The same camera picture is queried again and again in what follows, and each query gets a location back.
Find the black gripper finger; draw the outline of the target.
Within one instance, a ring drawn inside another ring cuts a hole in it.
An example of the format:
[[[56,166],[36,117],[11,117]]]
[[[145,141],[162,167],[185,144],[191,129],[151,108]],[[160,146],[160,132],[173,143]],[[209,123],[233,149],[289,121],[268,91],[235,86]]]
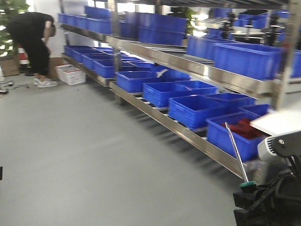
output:
[[[253,223],[253,213],[247,210],[233,210],[237,226],[250,226]]]
[[[233,194],[235,206],[241,209],[255,208],[256,207],[255,193],[256,193],[255,191],[235,192]]]

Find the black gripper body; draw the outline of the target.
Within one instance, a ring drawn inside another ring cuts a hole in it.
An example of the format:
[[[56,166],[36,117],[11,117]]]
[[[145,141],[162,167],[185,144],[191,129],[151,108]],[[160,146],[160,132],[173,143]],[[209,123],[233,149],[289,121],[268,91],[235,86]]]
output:
[[[253,210],[251,226],[299,226],[301,224],[301,182],[284,170],[270,184],[252,182],[254,201],[265,198]]]

